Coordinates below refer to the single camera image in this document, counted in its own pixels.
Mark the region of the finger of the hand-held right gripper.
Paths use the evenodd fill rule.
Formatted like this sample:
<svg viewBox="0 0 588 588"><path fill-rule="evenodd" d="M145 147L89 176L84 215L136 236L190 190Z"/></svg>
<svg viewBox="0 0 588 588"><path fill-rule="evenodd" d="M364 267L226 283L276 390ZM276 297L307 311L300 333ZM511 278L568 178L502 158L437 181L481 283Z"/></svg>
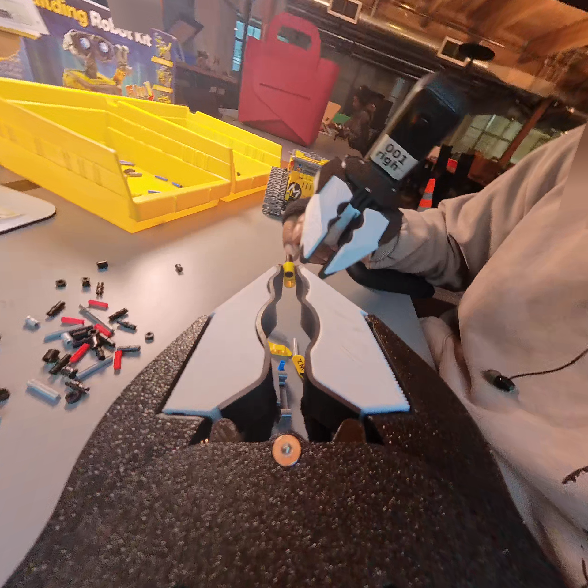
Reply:
<svg viewBox="0 0 588 588"><path fill-rule="evenodd" d="M361 226L349 231L348 236L343 233L340 237L336 252L322 269L323 278L350 268L377 250L389 220L375 210L364 210L361 218Z"/></svg>
<svg viewBox="0 0 588 588"><path fill-rule="evenodd" d="M321 189L310 198L305 210L302 228L302 259L310 260L327 236L330 226L345 209L353 194L348 184L338 177L331 177Z"/></svg>

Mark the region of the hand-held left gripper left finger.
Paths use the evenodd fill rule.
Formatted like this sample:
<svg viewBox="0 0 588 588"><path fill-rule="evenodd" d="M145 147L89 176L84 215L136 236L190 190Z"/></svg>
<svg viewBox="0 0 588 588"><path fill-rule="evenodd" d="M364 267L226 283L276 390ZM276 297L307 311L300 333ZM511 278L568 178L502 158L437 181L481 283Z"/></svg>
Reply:
<svg viewBox="0 0 588 588"><path fill-rule="evenodd" d="M164 414L244 416L253 400L238 402L270 375L268 337L277 325L281 268L271 267L218 306L164 404Z"/></svg>

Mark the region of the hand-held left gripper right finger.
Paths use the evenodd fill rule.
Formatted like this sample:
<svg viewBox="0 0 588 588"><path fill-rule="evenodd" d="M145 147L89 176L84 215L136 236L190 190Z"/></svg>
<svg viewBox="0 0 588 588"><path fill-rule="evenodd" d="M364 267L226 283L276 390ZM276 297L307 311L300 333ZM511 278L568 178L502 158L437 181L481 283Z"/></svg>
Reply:
<svg viewBox="0 0 588 588"><path fill-rule="evenodd" d="M359 416L409 412L410 404L367 313L304 267L301 305L310 312L306 374Z"/></svg>

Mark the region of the yellow tracked toy robot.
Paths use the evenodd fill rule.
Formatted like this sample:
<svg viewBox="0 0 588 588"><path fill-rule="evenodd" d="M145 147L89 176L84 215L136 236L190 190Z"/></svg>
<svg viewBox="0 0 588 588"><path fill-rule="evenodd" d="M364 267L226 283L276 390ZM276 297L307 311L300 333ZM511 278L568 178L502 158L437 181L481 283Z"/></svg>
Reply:
<svg viewBox="0 0 588 588"><path fill-rule="evenodd" d="M307 199L315 193L315 178L328 162L313 152L295 149L285 168L273 166L263 199L262 212L278 219L290 202Z"/></svg>

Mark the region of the grey brick assembly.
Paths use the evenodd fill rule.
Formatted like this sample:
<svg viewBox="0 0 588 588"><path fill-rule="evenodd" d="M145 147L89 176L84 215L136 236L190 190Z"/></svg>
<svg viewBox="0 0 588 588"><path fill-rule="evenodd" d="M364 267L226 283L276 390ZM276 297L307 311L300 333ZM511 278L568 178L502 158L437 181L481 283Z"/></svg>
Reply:
<svg viewBox="0 0 588 588"><path fill-rule="evenodd" d="M286 371L286 359L280 360L277 365L277 384L277 407L280 413L289 413L290 404L288 392L288 374Z"/></svg>

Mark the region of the instruction booklet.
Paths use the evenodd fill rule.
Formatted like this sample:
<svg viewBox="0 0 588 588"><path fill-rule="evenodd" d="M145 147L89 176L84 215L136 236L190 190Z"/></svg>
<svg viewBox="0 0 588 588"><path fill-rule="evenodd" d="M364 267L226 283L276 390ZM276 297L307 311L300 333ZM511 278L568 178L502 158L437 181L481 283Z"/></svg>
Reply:
<svg viewBox="0 0 588 588"><path fill-rule="evenodd" d="M1 1L1 31L34 40L49 34L33 1Z"/></svg>

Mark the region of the person's right forearm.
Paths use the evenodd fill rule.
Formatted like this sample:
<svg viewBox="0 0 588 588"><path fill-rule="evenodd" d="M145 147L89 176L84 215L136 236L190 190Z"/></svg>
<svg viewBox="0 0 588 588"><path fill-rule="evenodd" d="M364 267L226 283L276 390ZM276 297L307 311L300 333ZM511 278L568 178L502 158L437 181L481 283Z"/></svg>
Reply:
<svg viewBox="0 0 588 588"><path fill-rule="evenodd" d="M553 238L564 184L587 125L525 156L480 192L424 212L401 210L401 228L362 261L448 290L464 290L499 248L540 246Z"/></svg>

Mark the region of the grey desk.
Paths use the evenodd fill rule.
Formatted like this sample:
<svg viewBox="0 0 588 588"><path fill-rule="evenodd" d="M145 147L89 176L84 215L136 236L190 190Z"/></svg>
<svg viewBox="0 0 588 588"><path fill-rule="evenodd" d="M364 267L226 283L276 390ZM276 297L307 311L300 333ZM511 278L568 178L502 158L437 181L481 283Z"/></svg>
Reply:
<svg viewBox="0 0 588 588"><path fill-rule="evenodd" d="M26 553L70 491L70 473L95 426L122 390L168 344L200 316L212 311L270 268L280 256L279 223L262 216L261 197L217 208L130 234L43 190L31 195L53 203L56 216L1 237L1 585L17 571L30 586L82 586L66 571L70 557L48 579L42 564ZM79 279L106 283L113 311L126 306L137 334L118 334L123 344L142 345L120 375L112 368L95 374L86 400L66 408L26 389L29 379L45 381L40 357L51 343L43 337L58 320L42 319L38 330L26 315L41 319L49 306L66 300L66 314L85 301Z"/></svg>

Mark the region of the person's right hand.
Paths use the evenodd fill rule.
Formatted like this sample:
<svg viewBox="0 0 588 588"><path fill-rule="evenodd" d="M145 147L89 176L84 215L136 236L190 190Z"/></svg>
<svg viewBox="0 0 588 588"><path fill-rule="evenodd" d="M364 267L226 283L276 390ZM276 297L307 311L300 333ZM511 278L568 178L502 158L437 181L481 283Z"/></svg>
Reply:
<svg viewBox="0 0 588 588"><path fill-rule="evenodd" d="M283 221L282 244L286 256L295 262L300 256L300 244L305 223L305 214L292 215Z"/></svg>

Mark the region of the yellow plastic bin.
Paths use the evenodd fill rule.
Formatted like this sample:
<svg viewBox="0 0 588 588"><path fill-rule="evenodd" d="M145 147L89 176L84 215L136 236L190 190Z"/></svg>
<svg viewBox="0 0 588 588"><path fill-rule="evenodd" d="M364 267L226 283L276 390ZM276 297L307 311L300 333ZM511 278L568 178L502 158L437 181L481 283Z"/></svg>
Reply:
<svg viewBox="0 0 588 588"><path fill-rule="evenodd" d="M215 207L229 182L156 148L121 99L1 78L1 165L129 233ZM134 195L120 159L184 187Z"/></svg>
<svg viewBox="0 0 588 588"><path fill-rule="evenodd" d="M188 107L121 99L116 114L156 133L153 145L164 153L227 180L227 195L213 200L231 202L260 192L271 168L281 163L281 145Z"/></svg>

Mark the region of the scattered small building pieces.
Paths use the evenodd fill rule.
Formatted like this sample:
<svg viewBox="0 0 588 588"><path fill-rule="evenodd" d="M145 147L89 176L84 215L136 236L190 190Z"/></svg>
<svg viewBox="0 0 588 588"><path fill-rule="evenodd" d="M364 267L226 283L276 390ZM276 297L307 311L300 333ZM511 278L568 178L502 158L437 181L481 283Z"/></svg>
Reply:
<svg viewBox="0 0 588 588"><path fill-rule="evenodd" d="M1 418L77 407L155 343L193 276L186 252L117 249L1 254Z"/></svg>

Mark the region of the red felt bag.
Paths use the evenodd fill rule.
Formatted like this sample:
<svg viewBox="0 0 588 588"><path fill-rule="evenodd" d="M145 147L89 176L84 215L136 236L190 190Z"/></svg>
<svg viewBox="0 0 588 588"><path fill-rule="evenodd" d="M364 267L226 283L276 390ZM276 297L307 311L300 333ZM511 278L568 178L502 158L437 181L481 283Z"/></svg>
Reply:
<svg viewBox="0 0 588 588"><path fill-rule="evenodd" d="M263 40L246 42L239 122L312 146L339 72L339 65L321 56L318 28L282 12Z"/></svg>

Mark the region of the person's beige sweatshirt torso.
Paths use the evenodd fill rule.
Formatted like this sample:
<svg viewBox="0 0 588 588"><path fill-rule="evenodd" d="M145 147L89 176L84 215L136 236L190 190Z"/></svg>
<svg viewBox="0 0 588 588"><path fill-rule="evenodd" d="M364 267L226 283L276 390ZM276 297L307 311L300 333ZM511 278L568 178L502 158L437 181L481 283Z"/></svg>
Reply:
<svg viewBox="0 0 588 588"><path fill-rule="evenodd" d="M566 584L587 587L587 130L553 238L502 245L463 291L440 372Z"/></svg>

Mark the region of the small pieces inside bin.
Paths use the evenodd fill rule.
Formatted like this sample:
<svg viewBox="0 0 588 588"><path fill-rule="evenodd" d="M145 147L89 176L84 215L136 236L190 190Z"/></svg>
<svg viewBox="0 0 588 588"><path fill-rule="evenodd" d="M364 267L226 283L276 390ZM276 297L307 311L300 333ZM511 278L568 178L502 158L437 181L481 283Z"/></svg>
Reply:
<svg viewBox="0 0 588 588"><path fill-rule="evenodd" d="M131 161L120 159L119 164L129 189L134 195L158 194L184 187L181 183L169 180L163 175L148 172Z"/></svg>

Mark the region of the white instruction sheet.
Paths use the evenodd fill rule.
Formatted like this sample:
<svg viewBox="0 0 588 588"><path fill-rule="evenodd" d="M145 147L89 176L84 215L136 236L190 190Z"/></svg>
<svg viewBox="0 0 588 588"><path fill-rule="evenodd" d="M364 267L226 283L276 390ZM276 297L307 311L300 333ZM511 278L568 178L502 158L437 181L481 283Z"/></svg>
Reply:
<svg viewBox="0 0 588 588"><path fill-rule="evenodd" d="M53 218L56 208L40 198L1 186L1 235Z"/></svg>

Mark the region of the robot kit box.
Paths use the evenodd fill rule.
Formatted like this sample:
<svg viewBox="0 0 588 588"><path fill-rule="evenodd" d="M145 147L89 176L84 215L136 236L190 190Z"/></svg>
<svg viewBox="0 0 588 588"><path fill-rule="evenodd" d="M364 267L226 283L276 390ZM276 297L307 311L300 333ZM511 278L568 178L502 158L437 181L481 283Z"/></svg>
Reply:
<svg viewBox="0 0 588 588"><path fill-rule="evenodd" d="M110 10L93 1L34 1L47 30L25 39L23 79L114 96L173 104L178 41L151 28L115 26Z"/></svg>

